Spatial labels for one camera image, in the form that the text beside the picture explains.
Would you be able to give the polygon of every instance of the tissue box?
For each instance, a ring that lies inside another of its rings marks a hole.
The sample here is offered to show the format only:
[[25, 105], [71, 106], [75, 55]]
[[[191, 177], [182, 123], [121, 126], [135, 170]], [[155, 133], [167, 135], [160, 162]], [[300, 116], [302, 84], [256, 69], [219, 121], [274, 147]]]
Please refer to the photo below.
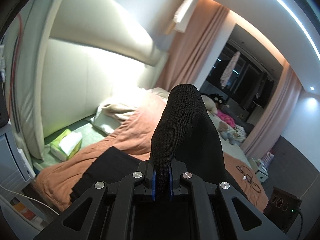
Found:
[[81, 147], [82, 143], [82, 138], [80, 141], [73, 147], [70, 153], [65, 153], [61, 147], [60, 143], [63, 138], [65, 138], [67, 135], [71, 134], [71, 130], [66, 129], [62, 134], [60, 134], [57, 138], [55, 138], [51, 143], [50, 143], [50, 150], [51, 153], [56, 156], [59, 160], [62, 160], [63, 162], [66, 160], [69, 160], [73, 155], [75, 155]]

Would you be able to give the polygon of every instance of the speaker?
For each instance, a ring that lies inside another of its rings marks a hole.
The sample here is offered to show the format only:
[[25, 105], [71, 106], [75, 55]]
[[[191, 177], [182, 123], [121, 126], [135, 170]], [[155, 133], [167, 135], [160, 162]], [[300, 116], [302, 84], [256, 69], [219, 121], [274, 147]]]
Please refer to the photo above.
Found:
[[287, 233], [298, 215], [295, 210], [299, 208], [301, 202], [300, 198], [273, 187], [271, 198], [263, 214], [284, 233]]

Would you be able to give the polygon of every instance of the metal screw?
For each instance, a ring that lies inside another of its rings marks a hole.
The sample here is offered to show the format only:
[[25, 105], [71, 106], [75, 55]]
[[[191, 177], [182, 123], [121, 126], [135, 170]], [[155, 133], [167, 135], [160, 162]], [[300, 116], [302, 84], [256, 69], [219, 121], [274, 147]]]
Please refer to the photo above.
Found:
[[132, 176], [134, 176], [135, 178], [141, 178], [143, 176], [142, 172], [140, 171], [136, 171], [132, 174]]
[[104, 188], [104, 182], [98, 181], [96, 184], [94, 184], [94, 187], [97, 189]]
[[190, 172], [184, 172], [182, 174], [182, 177], [184, 177], [185, 179], [191, 179], [192, 178], [192, 173]]
[[222, 182], [222, 183], [220, 183], [220, 187], [223, 189], [228, 189], [228, 188], [230, 188], [230, 184], [227, 182]]

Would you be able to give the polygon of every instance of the black cable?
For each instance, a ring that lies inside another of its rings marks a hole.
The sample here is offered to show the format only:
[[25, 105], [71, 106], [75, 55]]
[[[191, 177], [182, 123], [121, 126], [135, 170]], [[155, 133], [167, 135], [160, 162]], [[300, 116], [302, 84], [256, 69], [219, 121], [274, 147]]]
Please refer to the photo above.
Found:
[[246, 166], [243, 166], [243, 165], [241, 165], [241, 166], [236, 166], [236, 168], [238, 169], [238, 171], [239, 171], [242, 175], [246, 176], [247, 181], [249, 182], [250, 186], [251, 186], [256, 192], [261, 193], [261, 189], [260, 189], [260, 187], [258, 186], [258, 184], [254, 183], [254, 182], [252, 181], [253, 174], [252, 174], [252, 172], [249, 170], [249, 168], [247, 168]]
[[298, 212], [300, 214], [300, 217], [301, 217], [301, 227], [300, 227], [300, 232], [299, 232], [298, 237], [297, 237], [297, 240], [299, 240], [301, 232], [302, 232], [302, 227], [303, 227], [303, 216], [302, 216], [302, 213], [301, 213], [300, 209], [296, 209], [296, 212]]
[[[10, 77], [12, 77], [12, 76], [15, 77], [15, 72], [14, 72], [15, 70], [13, 69], [12, 66], [13, 66], [15, 54], [17, 53], [18, 39], [19, 39], [19, 36], [17, 36], [16, 41], [15, 41], [15, 44], [14, 44], [14, 47], [13, 47]], [[13, 85], [12, 85], [12, 87], [10, 88], [10, 89], [12, 89], [12, 91], [11, 91], [12, 117], [13, 117], [13, 120], [14, 120], [14, 126], [15, 126], [15, 129], [16, 129], [16, 132], [17, 132], [17, 133], [20, 133], [20, 127], [19, 127], [19, 125], [18, 125], [17, 102], [16, 102], [16, 97], [15, 97], [15, 82], [14, 82], [14, 80], [13, 80], [12, 82], [13, 82]]]

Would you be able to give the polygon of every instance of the red cable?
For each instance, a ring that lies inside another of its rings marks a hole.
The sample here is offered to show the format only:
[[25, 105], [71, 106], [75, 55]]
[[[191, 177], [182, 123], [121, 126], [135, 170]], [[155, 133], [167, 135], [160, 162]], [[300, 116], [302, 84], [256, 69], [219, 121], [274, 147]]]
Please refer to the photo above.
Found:
[[17, 60], [18, 60], [20, 44], [21, 44], [21, 40], [22, 40], [22, 19], [21, 19], [21, 15], [18, 13], [17, 17], [18, 17], [18, 20], [19, 20], [19, 34], [18, 34], [17, 48], [16, 48], [16, 51], [15, 51], [15, 54], [13, 55], [14, 60], [13, 60], [13, 64], [12, 64], [12, 75], [11, 75], [11, 78], [10, 78], [9, 118], [11, 117], [11, 93], [12, 93], [12, 87], [13, 87], [15, 73], [16, 73], [16, 64], [17, 64]]

